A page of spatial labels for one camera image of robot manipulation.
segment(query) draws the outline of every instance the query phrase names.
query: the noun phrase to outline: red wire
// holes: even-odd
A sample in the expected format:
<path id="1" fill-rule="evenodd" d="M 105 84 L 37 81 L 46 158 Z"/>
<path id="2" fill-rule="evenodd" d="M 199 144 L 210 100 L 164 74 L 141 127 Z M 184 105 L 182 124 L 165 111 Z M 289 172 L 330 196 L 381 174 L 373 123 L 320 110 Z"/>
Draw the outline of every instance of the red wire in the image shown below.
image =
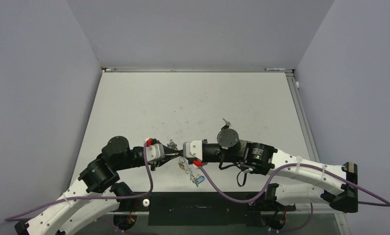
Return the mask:
<path id="1" fill-rule="evenodd" d="M 134 209 L 133 210 L 135 210 L 135 209 L 137 209 L 137 201 L 134 202 Z M 131 221 L 134 220 L 133 217 L 131 216 L 132 211 L 129 213 L 129 216 L 128 216 L 128 219 L 131 220 Z"/>
<path id="2" fill-rule="evenodd" d="M 286 217 L 285 217 L 286 213 L 287 213 L 287 207 L 284 207 L 284 214 L 283 214 L 283 216 L 281 217 L 281 219 L 286 218 Z"/>

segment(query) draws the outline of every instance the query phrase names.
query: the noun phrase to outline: black bracket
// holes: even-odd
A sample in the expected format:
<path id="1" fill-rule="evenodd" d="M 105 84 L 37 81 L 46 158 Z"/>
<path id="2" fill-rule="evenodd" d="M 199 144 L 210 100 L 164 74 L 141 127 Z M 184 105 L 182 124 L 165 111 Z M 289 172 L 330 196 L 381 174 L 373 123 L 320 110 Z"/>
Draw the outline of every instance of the black bracket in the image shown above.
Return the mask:
<path id="1" fill-rule="evenodd" d="M 355 163 L 345 163 L 342 170 L 346 172 L 346 179 L 354 184 L 358 184 L 358 165 Z M 341 189 L 344 192 L 339 195 L 333 195 L 326 190 L 320 197 L 329 203 L 329 206 L 335 210 L 347 213 L 358 212 L 358 190 L 349 184 L 343 184 Z"/>
<path id="2" fill-rule="evenodd" d="M 18 235 L 29 235 L 27 228 L 29 228 L 29 224 L 27 220 L 21 220 L 17 224 L 15 224 L 15 230 Z"/>
<path id="3" fill-rule="evenodd" d="M 130 189 L 130 187 L 125 182 L 115 183 L 113 186 L 111 186 L 110 192 L 114 192 L 114 194 L 117 197 L 123 197 L 123 196 L 132 196 L 134 195 L 133 191 Z M 120 206 L 118 207 L 119 210 L 129 210 L 134 205 L 135 199 L 128 199 L 128 200 L 120 200 L 117 199 L 117 201 L 120 203 Z"/>
<path id="4" fill-rule="evenodd" d="M 123 169 L 123 165 L 129 163 L 132 158 L 129 141 L 123 136 L 111 138 L 101 153 L 99 157 L 114 171 Z"/>
<path id="5" fill-rule="evenodd" d="M 278 203 L 275 191 L 277 190 L 279 184 L 269 184 L 265 192 L 265 195 L 262 195 L 258 198 L 252 205 L 249 206 L 248 217 L 252 217 L 254 221 L 254 226 L 264 227 L 269 226 L 272 229 L 280 230 L 284 227 L 285 218 L 283 218 L 282 213 L 284 210 L 292 212 L 296 210 L 296 206 L 284 206 Z M 272 215 L 263 216 L 262 212 L 274 212 Z"/>
<path id="6" fill-rule="evenodd" d="M 87 192 L 103 193 L 111 185 L 117 182 L 120 176 L 116 171 L 111 170 L 102 158 L 90 162 L 85 170 L 78 177 L 88 186 Z"/>

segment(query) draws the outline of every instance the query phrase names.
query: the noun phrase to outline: keychain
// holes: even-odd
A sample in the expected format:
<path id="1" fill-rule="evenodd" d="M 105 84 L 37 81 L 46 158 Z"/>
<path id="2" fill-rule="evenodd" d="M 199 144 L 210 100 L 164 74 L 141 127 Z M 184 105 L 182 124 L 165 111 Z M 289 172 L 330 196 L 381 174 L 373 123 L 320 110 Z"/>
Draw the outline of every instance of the keychain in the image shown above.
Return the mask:
<path id="1" fill-rule="evenodd" d="M 178 145 L 173 142 L 172 139 L 170 139 L 169 143 L 167 144 L 168 148 L 178 150 Z"/>
<path id="2" fill-rule="evenodd" d="M 192 181 L 192 183 L 196 184 L 196 187 L 199 187 L 199 184 L 205 180 L 205 177 L 201 174 L 198 174 L 197 176 L 193 175 L 193 172 L 189 168 L 189 165 L 187 164 L 185 158 L 179 157 L 178 164 L 180 169 L 184 170 L 186 174 L 190 175 L 190 180 Z"/>

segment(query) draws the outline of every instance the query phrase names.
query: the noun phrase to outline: white table surface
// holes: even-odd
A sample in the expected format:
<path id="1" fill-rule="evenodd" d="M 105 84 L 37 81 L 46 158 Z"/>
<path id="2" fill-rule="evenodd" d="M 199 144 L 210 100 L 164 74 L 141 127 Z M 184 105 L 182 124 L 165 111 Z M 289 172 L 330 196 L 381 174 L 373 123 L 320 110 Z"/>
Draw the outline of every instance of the white table surface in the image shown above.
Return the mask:
<path id="1" fill-rule="evenodd" d="M 101 153 L 108 140 L 125 136 L 130 147 L 142 146 L 145 138 L 163 144 L 170 139 L 182 149 L 185 141 L 216 136 L 232 123 L 240 139 L 272 145 L 309 159 L 298 116 L 284 73 L 217 72 L 106 72 L 101 77 L 72 181 Z M 248 175 L 240 188 L 235 167 L 205 169 L 223 191 L 259 191 L 268 176 Z M 197 175 L 200 170 L 193 170 Z M 147 191 L 144 167 L 119 172 L 120 181 L 133 191 Z M 177 159 L 152 171 L 154 191 L 214 191 L 203 182 L 198 188 L 177 164 Z M 297 181 L 275 177 L 273 182 Z"/>

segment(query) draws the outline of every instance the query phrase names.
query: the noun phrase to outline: red clip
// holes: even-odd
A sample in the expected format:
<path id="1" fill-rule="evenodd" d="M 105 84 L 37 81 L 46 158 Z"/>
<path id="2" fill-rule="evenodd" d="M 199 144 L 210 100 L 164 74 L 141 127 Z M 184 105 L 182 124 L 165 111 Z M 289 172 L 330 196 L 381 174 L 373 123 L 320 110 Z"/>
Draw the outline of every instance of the red clip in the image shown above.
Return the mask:
<path id="1" fill-rule="evenodd" d="M 203 166 L 202 162 L 200 161 L 193 161 L 193 164 L 197 167 Z"/>
<path id="2" fill-rule="evenodd" d="M 152 145 L 152 141 L 153 141 L 152 138 L 148 139 L 148 140 L 146 141 L 146 147 L 151 146 L 151 145 Z"/>

